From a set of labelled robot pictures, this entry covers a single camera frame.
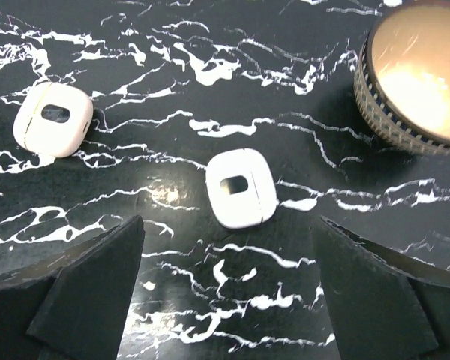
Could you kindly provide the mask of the white earbud charging case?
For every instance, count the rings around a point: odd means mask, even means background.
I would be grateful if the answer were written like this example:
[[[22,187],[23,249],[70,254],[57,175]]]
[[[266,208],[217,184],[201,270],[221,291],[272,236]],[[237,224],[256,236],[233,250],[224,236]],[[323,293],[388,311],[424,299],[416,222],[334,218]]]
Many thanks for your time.
[[[252,148],[215,155],[206,167],[205,184],[214,216],[227,229],[263,224],[278,206],[270,167]]]

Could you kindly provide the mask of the cream earbud charging case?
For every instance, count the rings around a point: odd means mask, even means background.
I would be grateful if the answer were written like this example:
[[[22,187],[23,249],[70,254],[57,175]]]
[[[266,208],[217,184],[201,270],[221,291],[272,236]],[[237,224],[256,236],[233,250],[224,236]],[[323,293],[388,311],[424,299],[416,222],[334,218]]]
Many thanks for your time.
[[[13,137],[25,150],[54,158],[71,156],[83,143],[94,112],[81,89],[42,82],[25,97],[13,123]]]

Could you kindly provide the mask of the gold patterned ceramic bowl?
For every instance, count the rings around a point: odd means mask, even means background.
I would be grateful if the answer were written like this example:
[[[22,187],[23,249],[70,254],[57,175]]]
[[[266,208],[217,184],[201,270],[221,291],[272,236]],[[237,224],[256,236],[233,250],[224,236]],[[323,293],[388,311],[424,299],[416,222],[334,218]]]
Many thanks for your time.
[[[450,1],[405,1],[378,19],[353,88],[362,117],[386,142],[450,155]]]

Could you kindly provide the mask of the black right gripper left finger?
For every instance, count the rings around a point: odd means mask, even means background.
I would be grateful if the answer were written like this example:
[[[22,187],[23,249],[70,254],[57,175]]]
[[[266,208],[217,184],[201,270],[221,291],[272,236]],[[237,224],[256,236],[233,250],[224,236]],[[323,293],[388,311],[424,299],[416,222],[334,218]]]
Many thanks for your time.
[[[0,274],[0,359],[115,359],[144,237],[134,216]]]

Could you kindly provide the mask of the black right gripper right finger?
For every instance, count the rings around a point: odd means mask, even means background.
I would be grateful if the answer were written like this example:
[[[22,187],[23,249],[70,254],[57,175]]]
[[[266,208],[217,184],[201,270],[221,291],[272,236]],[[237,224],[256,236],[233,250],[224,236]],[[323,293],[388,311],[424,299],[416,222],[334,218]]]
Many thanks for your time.
[[[310,237],[342,359],[450,359],[450,271],[326,217]]]

